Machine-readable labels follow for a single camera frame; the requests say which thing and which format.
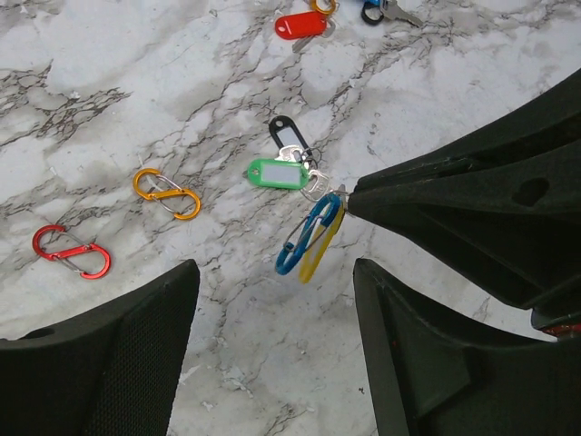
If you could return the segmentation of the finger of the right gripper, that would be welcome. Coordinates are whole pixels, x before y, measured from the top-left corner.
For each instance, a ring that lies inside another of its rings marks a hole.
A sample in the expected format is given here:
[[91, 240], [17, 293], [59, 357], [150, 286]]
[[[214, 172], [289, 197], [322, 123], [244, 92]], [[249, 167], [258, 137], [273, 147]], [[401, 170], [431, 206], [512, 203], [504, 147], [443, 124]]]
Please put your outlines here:
[[350, 213], [501, 302], [580, 289], [580, 76], [436, 151], [361, 177]]

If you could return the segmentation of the yellow tag key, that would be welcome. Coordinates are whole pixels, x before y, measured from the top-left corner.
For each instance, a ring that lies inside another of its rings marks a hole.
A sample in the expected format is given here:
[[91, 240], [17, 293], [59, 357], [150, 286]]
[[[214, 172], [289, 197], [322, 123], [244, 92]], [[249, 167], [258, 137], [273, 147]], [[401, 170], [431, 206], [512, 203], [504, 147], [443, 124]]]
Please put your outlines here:
[[347, 192], [345, 189], [346, 186], [341, 184], [338, 189], [329, 193], [329, 196], [335, 195], [340, 199], [340, 207], [328, 226], [324, 226], [322, 220], [319, 220], [314, 229], [311, 246], [304, 253], [300, 263], [299, 280], [303, 284], [311, 280], [323, 255], [329, 248], [330, 242], [341, 227], [347, 208]]

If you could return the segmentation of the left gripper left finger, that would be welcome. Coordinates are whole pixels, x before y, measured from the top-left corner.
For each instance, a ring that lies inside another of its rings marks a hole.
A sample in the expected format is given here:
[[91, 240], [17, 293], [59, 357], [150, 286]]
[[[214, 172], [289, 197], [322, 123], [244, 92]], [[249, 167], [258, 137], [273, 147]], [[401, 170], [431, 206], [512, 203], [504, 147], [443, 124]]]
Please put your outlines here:
[[187, 260], [92, 310], [3, 339], [2, 434], [166, 434], [199, 286]]

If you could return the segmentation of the blue tag key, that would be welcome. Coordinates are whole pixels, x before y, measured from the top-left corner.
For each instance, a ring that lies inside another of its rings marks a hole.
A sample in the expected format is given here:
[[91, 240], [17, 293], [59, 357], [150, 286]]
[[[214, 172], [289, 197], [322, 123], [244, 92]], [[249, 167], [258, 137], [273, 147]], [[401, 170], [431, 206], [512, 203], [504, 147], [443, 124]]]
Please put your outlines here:
[[383, 21], [404, 21], [416, 27], [423, 26], [423, 21], [421, 19], [403, 10], [396, 0], [372, 0], [364, 1], [363, 4], [365, 2], [372, 2], [375, 5], [380, 6], [382, 12], [385, 15]]

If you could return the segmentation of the red tag key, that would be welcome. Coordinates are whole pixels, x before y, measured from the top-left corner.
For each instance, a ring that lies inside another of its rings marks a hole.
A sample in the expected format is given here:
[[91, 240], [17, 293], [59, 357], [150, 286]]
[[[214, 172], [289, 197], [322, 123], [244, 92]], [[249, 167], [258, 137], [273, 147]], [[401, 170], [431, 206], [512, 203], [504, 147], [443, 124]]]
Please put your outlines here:
[[330, 18], [317, 11], [284, 15], [274, 24], [277, 36], [293, 41], [291, 49], [294, 54], [299, 53], [318, 36], [331, 36], [335, 28], [335, 23]]

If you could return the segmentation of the black carabiner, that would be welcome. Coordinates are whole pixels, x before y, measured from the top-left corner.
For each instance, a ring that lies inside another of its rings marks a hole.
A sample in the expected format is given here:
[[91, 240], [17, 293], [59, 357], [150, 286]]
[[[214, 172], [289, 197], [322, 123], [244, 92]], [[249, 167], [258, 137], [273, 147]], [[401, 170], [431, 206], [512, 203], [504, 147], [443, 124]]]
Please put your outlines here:
[[368, 25], [379, 25], [385, 15], [379, 5], [372, 2], [365, 2], [360, 12], [361, 19]]

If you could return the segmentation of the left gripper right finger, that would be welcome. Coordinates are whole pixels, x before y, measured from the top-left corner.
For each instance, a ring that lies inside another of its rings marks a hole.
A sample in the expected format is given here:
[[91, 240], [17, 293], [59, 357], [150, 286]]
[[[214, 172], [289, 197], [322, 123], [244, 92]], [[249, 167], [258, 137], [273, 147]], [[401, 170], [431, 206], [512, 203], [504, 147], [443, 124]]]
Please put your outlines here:
[[409, 288], [372, 260], [353, 283], [381, 435], [577, 435], [580, 341], [505, 332]]

